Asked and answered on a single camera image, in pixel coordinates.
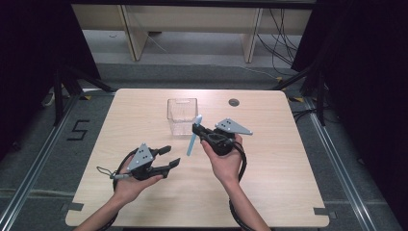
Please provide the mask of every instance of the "right hand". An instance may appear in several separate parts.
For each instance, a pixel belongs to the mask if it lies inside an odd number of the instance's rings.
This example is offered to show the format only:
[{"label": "right hand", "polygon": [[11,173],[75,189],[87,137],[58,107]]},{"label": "right hand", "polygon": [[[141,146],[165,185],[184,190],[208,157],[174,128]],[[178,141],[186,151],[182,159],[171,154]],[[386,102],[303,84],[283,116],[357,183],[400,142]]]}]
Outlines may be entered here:
[{"label": "right hand", "polygon": [[[240,135],[236,134],[235,140],[242,144]],[[214,175],[221,184],[225,186],[229,183],[239,183],[238,174],[242,161],[240,152],[233,148],[227,155],[218,156],[206,141],[202,141],[201,144],[210,159]]]}]

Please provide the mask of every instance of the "wooden table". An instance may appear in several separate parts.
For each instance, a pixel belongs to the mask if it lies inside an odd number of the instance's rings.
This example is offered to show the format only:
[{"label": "wooden table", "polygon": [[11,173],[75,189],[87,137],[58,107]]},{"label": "wooden table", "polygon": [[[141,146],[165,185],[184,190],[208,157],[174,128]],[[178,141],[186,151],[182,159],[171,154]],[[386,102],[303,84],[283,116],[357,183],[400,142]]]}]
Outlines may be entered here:
[{"label": "wooden table", "polygon": [[[96,167],[115,170],[130,151],[146,142],[151,148],[171,145],[153,167],[181,158],[167,179],[146,189],[125,206],[114,223],[127,227],[238,227],[228,207],[228,196],[213,175],[199,139],[186,155],[190,136],[171,135],[166,118],[169,98],[197,98],[202,125],[230,117],[251,130],[243,136],[248,165],[241,185],[270,227],[323,227],[328,216],[319,189],[281,91],[263,90],[119,90],[105,119],[66,223],[80,224],[113,194],[112,181]],[[240,105],[230,106],[231,98]]]}]

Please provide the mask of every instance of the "gray floor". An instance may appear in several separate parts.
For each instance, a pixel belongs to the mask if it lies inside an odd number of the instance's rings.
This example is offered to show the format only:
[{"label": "gray floor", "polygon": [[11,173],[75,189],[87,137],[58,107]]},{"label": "gray floor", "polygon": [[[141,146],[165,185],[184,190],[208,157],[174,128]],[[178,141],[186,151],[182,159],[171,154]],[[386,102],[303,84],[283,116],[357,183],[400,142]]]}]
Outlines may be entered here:
[{"label": "gray floor", "polygon": [[[141,60],[133,62],[128,44],[121,32],[84,32],[92,55],[98,64],[102,78],[117,88],[197,88],[188,85],[189,78],[207,78],[210,83],[202,88],[228,89],[268,89],[278,83],[278,77],[288,78],[294,74],[288,64],[273,58],[265,47],[257,42],[253,62],[243,61],[241,42],[238,35],[204,33],[159,33],[152,34],[143,51]],[[274,46],[271,36],[262,39]],[[297,44],[300,37],[292,37]],[[284,54],[282,45],[276,48]],[[146,76],[137,73],[143,71]],[[177,81],[162,83],[169,76],[178,73]],[[285,89],[290,97],[298,97],[301,83]],[[92,86],[84,83],[84,88]],[[13,220],[11,230],[71,230],[64,223],[66,206],[71,202],[82,172],[87,164],[94,141],[97,138],[103,119],[109,110],[111,95],[93,96],[91,100],[78,100],[52,146],[46,163],[23,204],[18,216]],[[306,109],[305,103],[290,102],[293,111]],[[375,187],[363,165],[357,162],[358,153],[348,139],[342,124],[333,111],[325,111],[326,129],[335,143],[343,164],[354,183],[356,191],[367,207],[376,230],[401,230],[381,192]],[[78,119],[89,122],[81,124],[88,130],[82,141],[69,142],[79,134],[72,133]],[[20,150],[11,150],[0,163],[0,206],[5,209],[26,177],[30,166],[36,160],[43,144],[52,130],[54,122],[53,105],[39,111],[26,132],[19,139]],[[320,230],[364,230],[352,208],[344,187],[339,180],[327,150],[309,115],[297,122],[319,189],[330,213],[330,224]],[[300,228],[277,228],[276,230],[316,230]]]}]

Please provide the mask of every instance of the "finger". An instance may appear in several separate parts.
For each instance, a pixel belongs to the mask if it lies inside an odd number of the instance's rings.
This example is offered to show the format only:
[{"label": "finger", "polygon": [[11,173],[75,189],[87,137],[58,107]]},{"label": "finger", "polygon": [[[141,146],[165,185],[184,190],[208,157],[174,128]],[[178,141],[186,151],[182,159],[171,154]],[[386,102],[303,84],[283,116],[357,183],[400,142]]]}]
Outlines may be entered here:
[{"label": "finger", "polygon": [[213,148],[210,146],[209,143],[207,143],[206,141],[202,141],[201,145],[203,146],[204,151],[209,158],[213,158],[214,156],[216,156],[216,153],[214,152]]},{"label": "finger", "polygon": [[120,173],[125,173],[127,172],[127,167],[129,166],[130,162],[132,161],[132,159],[135,157],[135,154],[131,155],[126,161],[125,163],[123,163],[123,167],[120,170]]},{"label": "finger", "polygon": [[155,175],[152,176],[150,178],[147,178],[145,180],[140,181],[140,183],[145,187],[149,187],[152,186],[154,184],[156,184],[158,181],[160,181],[161,179],[163,179],[163,175]]},{"label": "finger", "polygon": [[242,145],[242,137],[239,134],[235,134],[235,141]]}]

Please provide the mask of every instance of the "forearm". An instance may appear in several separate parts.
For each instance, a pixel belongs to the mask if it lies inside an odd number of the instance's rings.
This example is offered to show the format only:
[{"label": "forearm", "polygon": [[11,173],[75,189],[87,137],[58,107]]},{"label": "forearm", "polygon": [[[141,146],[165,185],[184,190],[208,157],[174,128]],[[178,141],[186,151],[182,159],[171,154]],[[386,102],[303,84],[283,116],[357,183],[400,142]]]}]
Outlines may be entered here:
[{"label": "forearm", "polygon": [[75,228],[75,231],[98,230],[107,224],[125,204],[112,197],[106,204],[99,208],[81,225]]},{"label": "forearm", "polygon": [[227,191],[237,215],[246,225],[256,231],[270,230],[238,182],[223,183],[222,185]]}]

